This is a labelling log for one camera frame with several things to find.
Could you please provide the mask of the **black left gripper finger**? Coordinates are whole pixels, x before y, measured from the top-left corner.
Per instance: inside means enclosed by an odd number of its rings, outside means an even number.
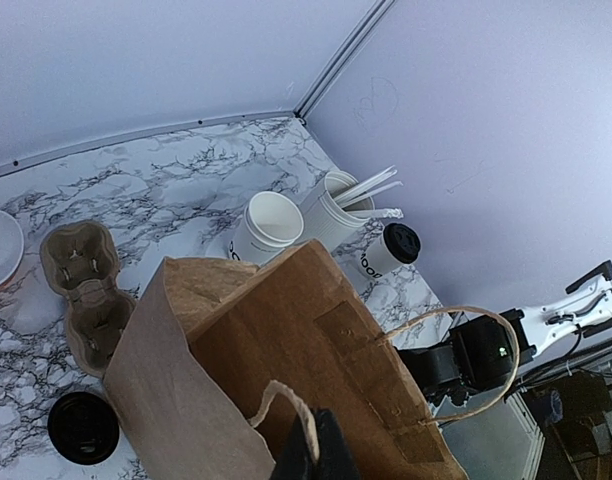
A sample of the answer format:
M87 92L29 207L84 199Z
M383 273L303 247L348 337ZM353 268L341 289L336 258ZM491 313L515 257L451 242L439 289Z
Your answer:
M361 474L341 426L330 409L312 409L314 432L296 416L277 457L274 478L281 480L358 480Z

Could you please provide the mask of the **brown paper bag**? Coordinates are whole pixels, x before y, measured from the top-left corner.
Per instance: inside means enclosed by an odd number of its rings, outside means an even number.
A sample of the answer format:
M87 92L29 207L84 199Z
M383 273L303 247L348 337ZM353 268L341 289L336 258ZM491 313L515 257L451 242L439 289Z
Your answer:
M391 335L322 244L264 267L165 258L104 374L153 479L267 479L330 409L363 479L462 479Z

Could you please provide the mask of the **white paper coffee cup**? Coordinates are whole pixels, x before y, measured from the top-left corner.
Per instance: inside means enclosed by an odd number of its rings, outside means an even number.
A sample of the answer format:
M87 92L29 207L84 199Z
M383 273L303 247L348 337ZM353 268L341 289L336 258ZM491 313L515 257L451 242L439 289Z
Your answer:
M389 247L385 233L377 237L359 257L360 271L370 280L380 279L402 265Z

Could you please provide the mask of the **black plastic cup lid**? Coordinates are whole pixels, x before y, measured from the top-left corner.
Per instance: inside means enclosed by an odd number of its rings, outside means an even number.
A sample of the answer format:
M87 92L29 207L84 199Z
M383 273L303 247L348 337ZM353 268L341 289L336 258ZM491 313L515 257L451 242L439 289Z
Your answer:
M390 254L402 264L414 263L421 251L417 233L401 223L389 223L383 230L383 239Z

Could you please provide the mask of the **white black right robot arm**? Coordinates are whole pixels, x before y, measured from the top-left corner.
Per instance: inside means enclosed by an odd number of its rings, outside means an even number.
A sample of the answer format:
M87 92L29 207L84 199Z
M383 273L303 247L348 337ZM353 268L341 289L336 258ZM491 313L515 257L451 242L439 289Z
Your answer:
M439 405L445 397L462 406L476 394L504 385L514 363L523 366L560 340L577 342L612 327L612 262L607 260L565 289L566 297L550 305L523 307L501 314L517 337L495 319L480 315L448 331L445 340L424 348L404 349L400 359L425 398Z

